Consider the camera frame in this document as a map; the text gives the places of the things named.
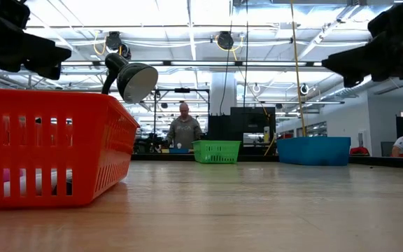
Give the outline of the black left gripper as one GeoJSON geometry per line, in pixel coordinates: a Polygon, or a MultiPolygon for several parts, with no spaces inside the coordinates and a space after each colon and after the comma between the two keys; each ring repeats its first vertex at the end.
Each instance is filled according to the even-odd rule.
{"type": "Polygon", "coordinates": [[[44,78],[58,80],[62,62],[70,58],[72,51],[23,32],[30,15],[25,1],[0,0],[0,69],[16,72],[23,63],[44,78]]]}

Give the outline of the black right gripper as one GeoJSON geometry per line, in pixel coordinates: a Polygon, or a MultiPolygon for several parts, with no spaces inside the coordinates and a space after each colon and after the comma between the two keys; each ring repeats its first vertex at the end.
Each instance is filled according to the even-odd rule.
{"type": "Polygon", "coordinates": [[[371,81],[403,80],[403,3],[377,15],[367,28],[372,35],[368,45],[329,55],[321,62],[342,76],[345,88],[362,84],[368,76],[371,81]],[[372,61],[376,68],[370,73],[372,61]]]}

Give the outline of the black equipment cabinet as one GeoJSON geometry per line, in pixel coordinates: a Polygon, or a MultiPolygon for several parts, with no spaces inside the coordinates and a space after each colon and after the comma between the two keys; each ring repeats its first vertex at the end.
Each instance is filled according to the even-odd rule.
{"type": "Polygon", "coordinates": [[[231,107],[229,115],[208,117],[208,140],[240,141],[239,155],[273,155],[274,107],[231,107]]]}

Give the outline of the black aluminium table frame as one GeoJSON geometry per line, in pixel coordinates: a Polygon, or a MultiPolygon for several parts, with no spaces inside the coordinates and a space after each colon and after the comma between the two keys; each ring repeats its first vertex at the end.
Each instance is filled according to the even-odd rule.
{"type": "MultiPolygon", "coordinates": [[[[195,161],[193,154],[161,154],[139,153],[133,154],[131,160],[135,161],[195,161]]],[[[278,156],[239,155],[238,162],[279,162],[278,156]]],[[[364,157],[351,156],[349,164],[367,165],[369,167],[395,167],[403,169],[403,157],[364,157]]]]}

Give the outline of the black desk lamp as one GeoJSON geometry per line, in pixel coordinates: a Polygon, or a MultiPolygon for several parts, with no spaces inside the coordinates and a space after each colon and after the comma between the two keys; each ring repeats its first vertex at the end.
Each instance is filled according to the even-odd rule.
{"type": "Polygon", "coordinates": [[[139,103],[157,84],[158,71],[148,64],[129,63],[122,55],[110,53],[106,56],[105,65],[108,75],[101,93],[107,95],[116,82],[118,92],[127,104],[139,103]]]}

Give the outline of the red plastic basket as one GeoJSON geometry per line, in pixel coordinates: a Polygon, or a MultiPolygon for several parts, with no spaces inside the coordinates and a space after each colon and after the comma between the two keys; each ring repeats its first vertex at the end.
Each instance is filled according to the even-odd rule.
{"type": "Polygon", "coordinates": [[[137,128],[106,94],[0,89],[0,209],[89,204],[126,177],[137,128]],[[10,197],[3,196],[3,169],[10,169],[10,197]]]}

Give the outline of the teal plastic bin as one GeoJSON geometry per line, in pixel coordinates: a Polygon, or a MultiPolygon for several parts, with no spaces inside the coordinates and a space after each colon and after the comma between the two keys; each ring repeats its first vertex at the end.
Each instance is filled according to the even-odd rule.
{"type": "Polygon", "coordinates": [[[344,136],[313,136],[277,141],[279,161],[305,166],[346,166],[351,138],[344,136]]]}

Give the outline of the green plastic basket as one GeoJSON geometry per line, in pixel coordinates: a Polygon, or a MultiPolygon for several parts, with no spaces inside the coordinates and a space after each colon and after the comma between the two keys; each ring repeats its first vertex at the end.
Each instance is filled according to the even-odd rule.
{"type": "Polygon", "coordinates": [[[234,164],[239,155],[240,141],[198,140],[192,143],[195,160],[203,164],[234,164]]]}

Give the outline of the black test rig frame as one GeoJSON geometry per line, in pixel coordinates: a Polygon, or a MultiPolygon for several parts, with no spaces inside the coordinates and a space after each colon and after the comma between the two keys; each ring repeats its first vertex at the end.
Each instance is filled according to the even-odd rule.
{"type": "Polygon", "coordinates": [[[150,101],[153,112],[153,140],[165,140],[171,123],[179,116],[191,116],[199,121],[201,131],[207,129],[210,115],[210,91],[208,89],[174,87],[152,91],[150,101]]]}

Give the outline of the red bag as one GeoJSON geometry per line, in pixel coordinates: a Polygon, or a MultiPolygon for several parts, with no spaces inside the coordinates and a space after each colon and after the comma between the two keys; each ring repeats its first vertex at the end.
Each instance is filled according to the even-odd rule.
{"type": "Polygon", "coordinates": [[[360,147],[351,148],[349,155],[350,156],[370,156],[370,153],[367,148],[360,146],[360,147]]]}

